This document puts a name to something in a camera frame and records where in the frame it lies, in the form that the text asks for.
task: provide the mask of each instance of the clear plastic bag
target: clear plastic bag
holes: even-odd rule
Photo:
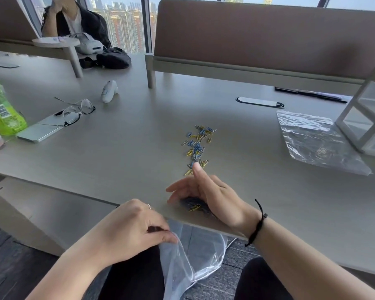
[[[372,173],[331,119],[281,110],[276,114],[292,158],[354,174]]]
[[[222,234],[173,220],[168,223],[179,242],[160,244],[164,300],[179,300],[192,284],[221,267],[228,240]]]

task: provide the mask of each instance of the brown partition panel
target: brown partition panel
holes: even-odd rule
[[[365,79],[375,11],[161,0],[154,55]]]
[[[0,0],[0,40],[31,41],[37,35],[17,0]]]

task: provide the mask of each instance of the gray table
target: gray table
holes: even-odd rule
[[[270,217],[344,266],[375,273],[374,174],[366,177],[311,166],[290,158],[275,109],[240,104],[237,96],[274,100],[286,110],[335,119],[344,105],[274,92],[273,88],[182,75],[157,75],[149,90],[143,55],[123,71],[86,70],[76,79],[67,63],[17,58],[20,68],[0,68],[12,104],[36,122],[68,101],[89,98],[91,115],[39,144],[14,139],[0,151],[0,174],[121,204],[139,198],[164,216],[231,233],[220,222],[167,206],[165,187],[183,177],[186,133],[196,124],[217,128],[204,157],[245,201],[257,198]],[[120,97],[100,101],[116,80]]]

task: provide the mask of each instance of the black string bracelet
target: black string bracelet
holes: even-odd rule
[[[254,199],[254,200],[257,202],[258,207],[260,208],[261,220],[260,220],[260,222],[257,223],[257,226],[255,227],[255,231],[254,231],[254,233],[252,233],[250,235],[249,241],[247,242],[247,244],[245,244],[245,247],[248,247],[250,244],[252,244],[254,242],[255,237],[257,237],[258,232],[260,231],[260,229],[262,228],[262,226],[264,224],[265,218],[268,217],[268,215],[263,212],[261,204],[258,203],[257,199]]]

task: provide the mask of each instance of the yellow paper clip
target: yellow paper clip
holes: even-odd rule
[[[198,210],[200,208],[200,204],[196,204],[194,207],[192,207],[189,212],[194,212],[195,210]]]

